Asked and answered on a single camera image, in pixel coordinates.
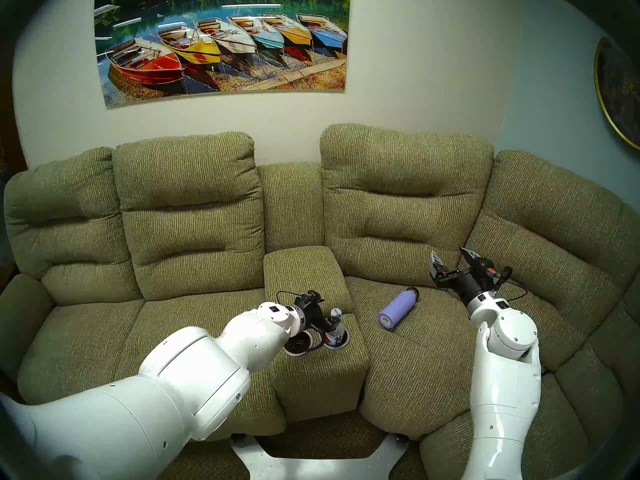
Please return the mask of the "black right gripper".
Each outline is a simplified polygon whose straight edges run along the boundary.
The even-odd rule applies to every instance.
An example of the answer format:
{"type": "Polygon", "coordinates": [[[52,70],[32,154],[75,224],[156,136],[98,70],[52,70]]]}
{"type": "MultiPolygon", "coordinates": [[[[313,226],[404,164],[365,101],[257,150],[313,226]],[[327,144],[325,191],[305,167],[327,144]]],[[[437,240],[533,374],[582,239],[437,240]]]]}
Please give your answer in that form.
{"type": "Polygon", "coordinates": [[[466,263],[463,269],[449,269],[435,251],[428,257],[428,270],[437,289],[452,290],[465,306],[483,293],[495,293],[500,287],[494,263],[471,249],[460,247],[466,263]]]}

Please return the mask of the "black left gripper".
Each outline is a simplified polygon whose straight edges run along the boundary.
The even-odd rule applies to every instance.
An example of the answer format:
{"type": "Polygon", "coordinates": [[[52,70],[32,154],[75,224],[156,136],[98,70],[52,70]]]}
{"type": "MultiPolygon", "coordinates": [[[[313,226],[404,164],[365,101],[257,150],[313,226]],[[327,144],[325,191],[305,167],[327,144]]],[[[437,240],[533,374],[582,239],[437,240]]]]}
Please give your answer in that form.
{"type": "Polygon", "coordinates": [[[297,294],[294,306],[301,312],[300,331],[309,328],[325,333],[325,336],[344,336],[344,323],[341,318],[326,318],[323,315],[320,303],[324,302],[321,295],[315,290],[308,290],[304,294],[297,294]]]}

